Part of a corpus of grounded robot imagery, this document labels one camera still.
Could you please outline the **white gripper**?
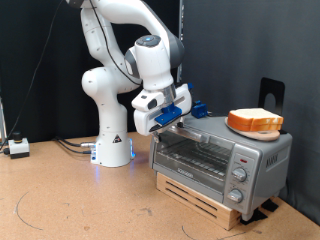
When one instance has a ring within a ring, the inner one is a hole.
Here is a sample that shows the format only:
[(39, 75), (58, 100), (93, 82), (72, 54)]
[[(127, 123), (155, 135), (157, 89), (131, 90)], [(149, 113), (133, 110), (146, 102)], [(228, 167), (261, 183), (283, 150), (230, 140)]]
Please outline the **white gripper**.
[[(158, 131), (170, 126), (191, 110), (192, 98), (187, 84), (176, 88), (173, 84), (160, 90), (143, 89), (132, 101), (134, 121), (139, 134), (152, 134), (156, 143), (161, 141)], [(177, 123), (184, 128), (183, 122)]]

